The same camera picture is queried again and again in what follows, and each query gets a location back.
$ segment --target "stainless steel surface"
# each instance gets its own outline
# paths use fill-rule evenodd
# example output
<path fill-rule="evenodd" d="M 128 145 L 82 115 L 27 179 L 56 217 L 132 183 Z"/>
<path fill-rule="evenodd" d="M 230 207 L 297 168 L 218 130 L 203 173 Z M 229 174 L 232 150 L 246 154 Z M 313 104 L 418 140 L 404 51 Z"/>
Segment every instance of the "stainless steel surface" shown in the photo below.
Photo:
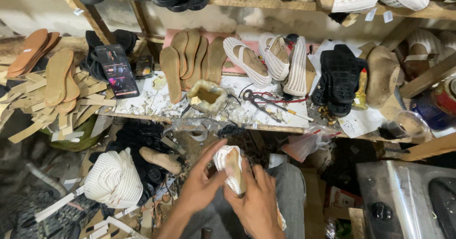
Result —
<path fill-rule="evenodd" d="M 445 239 L 433 213 L 429 182 L 456 170 L 385 160 L 356 165 L 372 239 Z"/>

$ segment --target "paper label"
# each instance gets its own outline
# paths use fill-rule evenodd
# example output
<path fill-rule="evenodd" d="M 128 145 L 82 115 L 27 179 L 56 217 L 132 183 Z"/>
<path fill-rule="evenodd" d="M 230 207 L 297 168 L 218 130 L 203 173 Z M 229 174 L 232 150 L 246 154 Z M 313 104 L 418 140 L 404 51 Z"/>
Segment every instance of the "paper label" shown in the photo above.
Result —
<path fill-rule="evenodd" d="M 372 9 L 367 15 L 365 21 L 372 21 L 373 17 L 375 16 L 375 12 L 377 11 L 377 8 Z"/>
<path fill-rule="evenodd" d="M 385 20 L 385 23 L 389 23 L 390 21 L 393 20 L 393 12 L 391 11 L 386 11 L 383 13 L 383 19 Z"/>
<path fill-rule="evenodd" d="M 83 12 L 84 12 L 83 9 L 75 9 L 75 10 L 73 11 L 73 13 L 74 13 L 75 15 L 78 15 L 78 16 L 79 16 L 80 14 L 82 14 Z"/>

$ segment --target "orange insole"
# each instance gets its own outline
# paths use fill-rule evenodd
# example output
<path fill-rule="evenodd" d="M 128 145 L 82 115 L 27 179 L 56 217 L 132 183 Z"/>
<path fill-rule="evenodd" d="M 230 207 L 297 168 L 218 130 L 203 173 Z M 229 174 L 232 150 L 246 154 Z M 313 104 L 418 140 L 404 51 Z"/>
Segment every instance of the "orange insole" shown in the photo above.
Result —
<path fill-rule="evenodd" d="M 185 80 L 185 86 L 191 88 L 199 79 L 201 79 L 201 63 L 208 50 L 208 39 L 201 37 L 201 42 L 198 47 L 197 55 L 195 58 L 195 67 L 190 78 Z"/>
<path fill-rule="evenodd" d="M 220 84 L 222 79 L 223 63 L 227 59 L 225 49 L 223 49 L 222 37 L 214 38 L 208 47 L 208 68 L 206 70 L 206 80 Z"/>

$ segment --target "smartphone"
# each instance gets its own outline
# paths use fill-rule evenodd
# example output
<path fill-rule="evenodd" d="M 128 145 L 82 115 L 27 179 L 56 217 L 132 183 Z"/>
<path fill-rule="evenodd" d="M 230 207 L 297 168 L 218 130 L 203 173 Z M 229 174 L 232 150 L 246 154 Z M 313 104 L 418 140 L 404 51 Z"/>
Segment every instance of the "smartphone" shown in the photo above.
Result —
<path fill-rule="evenodd" d="M 140 95 L 122 45 L 97 46 L 95 52 L 117 99 Z"/>

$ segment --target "shoe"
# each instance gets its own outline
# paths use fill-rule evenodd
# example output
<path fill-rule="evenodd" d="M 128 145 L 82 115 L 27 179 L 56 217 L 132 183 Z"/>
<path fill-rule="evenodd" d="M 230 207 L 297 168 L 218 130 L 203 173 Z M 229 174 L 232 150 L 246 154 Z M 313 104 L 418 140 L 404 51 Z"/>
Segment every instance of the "shoe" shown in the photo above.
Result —
<path fill-rule="evenodd" d="M 223 41 L 223 48 L 228 58 L 247 73 L 257 88 L 269 86 L 272 77 L 252 49 L 232 37 Z"/>

